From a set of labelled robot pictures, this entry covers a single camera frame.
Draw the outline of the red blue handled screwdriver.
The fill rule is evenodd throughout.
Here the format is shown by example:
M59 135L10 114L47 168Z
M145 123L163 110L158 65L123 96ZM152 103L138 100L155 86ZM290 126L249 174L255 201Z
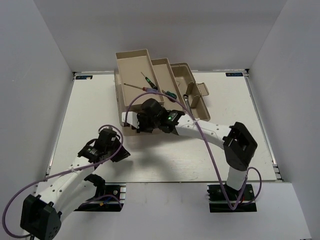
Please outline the red blue handled screwdriver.
M154 88L151 88L151 87L140 87L140 86L135 86L135 85L132 85L132 84L127 84L127 83L124 83L124 85L132 87L132 88L136 88L136 89L139 89L139 90L142 90L142 91L147 92L147 93L158 92L157 89L154 89Z

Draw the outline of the large silver ratchet wrench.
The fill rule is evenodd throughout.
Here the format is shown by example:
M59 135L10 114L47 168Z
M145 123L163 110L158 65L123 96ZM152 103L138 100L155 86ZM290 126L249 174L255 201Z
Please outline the large silver ratchet wrench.
M185 102L185 106L187 107L187 109L189 111L191 111L191 106L190 106L190 101L189 101L189 95L188 94L184 94L183 95L183 99L184 99L184 102Z

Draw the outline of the stubby green screwdriver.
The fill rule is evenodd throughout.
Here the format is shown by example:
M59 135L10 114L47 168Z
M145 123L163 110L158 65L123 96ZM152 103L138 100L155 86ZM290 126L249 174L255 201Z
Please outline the stubby green screwdriver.
M164 95L166 95L168 97L168 99L171 101L171 102L176 102L177 100L177 95L171 91L165 91L165 90L162 90L161 91Z

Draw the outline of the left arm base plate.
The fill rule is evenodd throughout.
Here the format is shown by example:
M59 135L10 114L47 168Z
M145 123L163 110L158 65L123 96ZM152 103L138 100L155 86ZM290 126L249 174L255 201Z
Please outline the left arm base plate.
M126 198L125 183L106 183L101 192L81 204L75 212L120 212Z

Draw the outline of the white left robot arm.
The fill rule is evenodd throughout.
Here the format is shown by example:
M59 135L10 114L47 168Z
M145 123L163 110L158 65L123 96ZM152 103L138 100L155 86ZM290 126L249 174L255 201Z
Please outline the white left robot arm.
M20 227L39 240L52 240L67 216L86 201L115 198L107 193L106 181L94 171L106 161L119 162L129 156L117 128L99 130L98 138L87 142L66 173L37 196L26 197Z

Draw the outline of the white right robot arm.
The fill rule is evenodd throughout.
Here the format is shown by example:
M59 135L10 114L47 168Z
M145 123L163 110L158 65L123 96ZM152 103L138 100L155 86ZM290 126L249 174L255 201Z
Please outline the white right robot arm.
M141 105L137 120L137 130L140 132L152 133L154 129L159 129L167 134L200 140L205 138L208 143L221 148L229 165L226 195L233 200L243 195L247 169L258 147L243 123L221 125L194 120L183 111L166 110L153 98Z

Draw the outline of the beige toolbox with clear lid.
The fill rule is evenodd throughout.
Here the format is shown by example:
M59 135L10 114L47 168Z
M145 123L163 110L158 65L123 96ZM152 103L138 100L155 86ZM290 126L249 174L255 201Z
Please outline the beige toolbox with clear lid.
M114 71L114 81L120 125L122 112L129 110L138 113L142 103L149 98L154 98L167 110L181 111L185 106L184 94L189 96L191 112L196 118L203 121L211 119L204 100L209 95L208 88L204 83L196 82L186 62L170 63L167 58L151 59L147 49L117 52L115 56L117 69ZM141 73L158 87L158 92L145 92L124 85L150 88ZM171 102L162 90L175 93L176 102ZM133 127L121 127L124 136L137 135Z

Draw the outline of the thin black precision screwdriver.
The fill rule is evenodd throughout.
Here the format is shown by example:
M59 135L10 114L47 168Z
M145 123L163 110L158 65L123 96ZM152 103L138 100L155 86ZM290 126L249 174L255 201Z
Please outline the thin black precision screwdriver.
M158 87L147 76L145 76L142 72L141 74L153 90L158 90Z

